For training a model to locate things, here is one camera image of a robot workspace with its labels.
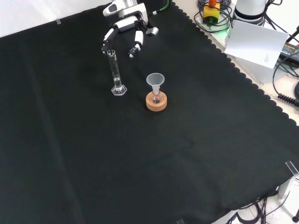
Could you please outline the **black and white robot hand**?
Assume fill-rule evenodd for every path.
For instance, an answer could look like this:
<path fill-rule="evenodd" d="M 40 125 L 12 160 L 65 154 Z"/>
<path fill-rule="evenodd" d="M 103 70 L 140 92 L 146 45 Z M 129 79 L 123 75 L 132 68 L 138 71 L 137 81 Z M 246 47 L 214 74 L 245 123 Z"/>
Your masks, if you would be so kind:
<path fill-rule="evenodd" d="M 112 49 L 112 43 L 117 34 L 135 29 L 133 47 L 129 50 L 129 57 L 134 58 L 141 51 L 144 36 L 155 36 L 159 29 L 150 24 L 146 6 L 136 0 L 113 0 L 103 10 L 105 17 L 117 14 L 119 21 L 110 25 L 109 31 L 104 36 L 101 51 L 104 55 Z"/>

